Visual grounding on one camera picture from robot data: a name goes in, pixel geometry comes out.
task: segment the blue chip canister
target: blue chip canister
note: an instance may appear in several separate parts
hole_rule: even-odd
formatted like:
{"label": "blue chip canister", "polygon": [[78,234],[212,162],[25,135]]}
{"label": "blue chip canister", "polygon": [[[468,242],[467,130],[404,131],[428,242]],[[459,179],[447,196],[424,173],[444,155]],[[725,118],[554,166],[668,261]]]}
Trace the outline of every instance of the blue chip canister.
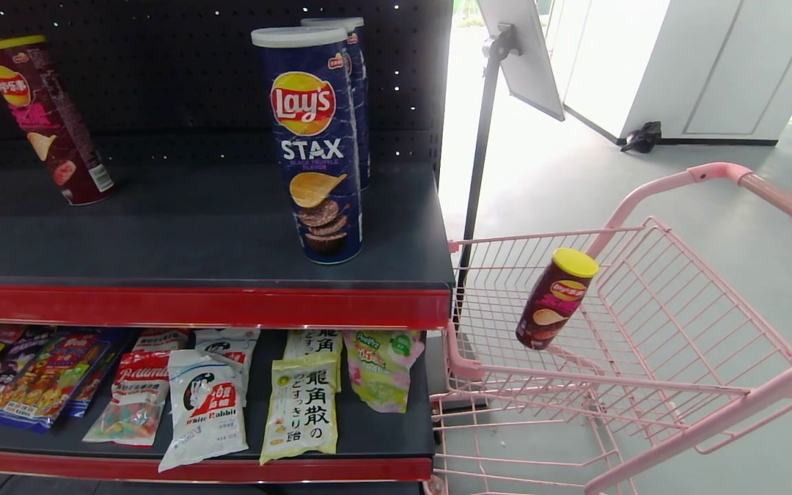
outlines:
{"label": "blue chip canister", "polygon": [[362,248],[347,38],[341,27],[252,31],[298,236],[305,256],[324,264],[346,262]]}
{"label": "blue chip canister", "polygon": [[350,85],[353,89],[353,111],[356,116],[356,148],[359,153],[359,187],[368,188],[371,182],[371,159],[369,158],[369,117],[366,101],[369,94],[368,73],[365,72],[365,56],[362,54],[362,18],[301,19],[302,25],[334,26],[344,28],[346,52],[350,54]]}

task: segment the white plastic lid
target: white plastic lid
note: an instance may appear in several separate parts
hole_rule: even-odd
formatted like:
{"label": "white plastic lid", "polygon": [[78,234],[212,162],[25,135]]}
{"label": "white plastic lid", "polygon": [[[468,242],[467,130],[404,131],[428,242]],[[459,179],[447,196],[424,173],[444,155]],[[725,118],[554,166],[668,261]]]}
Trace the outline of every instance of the white plastic lid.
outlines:
{"label": "white plastic lid", "polygon": [[363,18],[311,18],[301,19],[301,25],[336,25],[348,32],[365,25]]}
{"label": "white plastic lid", "polygon": [[343,27],[333,26],[299,26],[299,27],[268,27],[256,29],[250,34],[252,44],[266,48],[302,48],[330,45],[347,39],[347,31]]}

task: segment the yellow lid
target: yellow lid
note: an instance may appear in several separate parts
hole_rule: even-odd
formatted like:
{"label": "yellow lid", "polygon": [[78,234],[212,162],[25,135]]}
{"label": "yellow lid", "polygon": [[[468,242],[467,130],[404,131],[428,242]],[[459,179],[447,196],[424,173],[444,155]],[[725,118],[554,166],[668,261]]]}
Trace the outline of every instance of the yellow lid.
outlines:
{"label": "yellow lid", "polygon": [[552,262],[564,272],[578,278],[592,278],[597,273],[597,262],[582,251],[559,247],[552,254]]}
{"label": "yellow lid", "polygon": [[45,41],[45,37],[41,34],[22,36],[19,38],[7,38],[7,40],[0,40],[0,50],[13,47],[22,47],[23,45],[34,45],[36,43],[44,43]]}

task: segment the pink shopping cart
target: pink shopping cart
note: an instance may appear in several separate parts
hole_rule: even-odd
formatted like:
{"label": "pink shopping cart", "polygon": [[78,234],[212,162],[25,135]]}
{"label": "pink shopping cart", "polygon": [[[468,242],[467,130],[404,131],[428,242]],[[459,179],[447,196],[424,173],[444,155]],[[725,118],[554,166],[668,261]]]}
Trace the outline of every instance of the pink shopping cart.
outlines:
{"label": "pink shopping cart", "polygon": [[[636,189],[602,229],[452,244],[471,245],[472,255],[456,267],[465,286],[445,339],[449,392],[430,398],[442,445],[428,493],[447,493],[457,476],[472,480],[460,495],[636,494],[632,476],[690,448],[716,451],[792,410],[790,345],[663,223],[623,225],[645,197],[713,178],[792,216],[780,189],[745,167],[710,163]],[[560,247],[584,250],[601,272],[554,343],[531,351],[515,326]],[[446,412],[467,398],[470,406]],[[599,452],[540,441],[560,435],[537,433],[554,424],[588,425],[581,441]],[[507,428],[543,447],[521,455],[486,445]],[[561,457],[541,459],[550,454]]]}

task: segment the white wall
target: white wall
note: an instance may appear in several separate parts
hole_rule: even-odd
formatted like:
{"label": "white wall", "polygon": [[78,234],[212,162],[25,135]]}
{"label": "white wall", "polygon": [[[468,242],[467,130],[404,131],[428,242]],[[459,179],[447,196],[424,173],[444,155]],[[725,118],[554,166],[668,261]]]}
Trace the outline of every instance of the white wall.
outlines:
{"label": "white wall", "polygon": [[792,115],[792,0],[672,0],[625,125],[778,139]]}
{"label": "white wall", "polygon": [[656,44],[669,0],[562,0],[549,18],[564,104],[619,135]]}

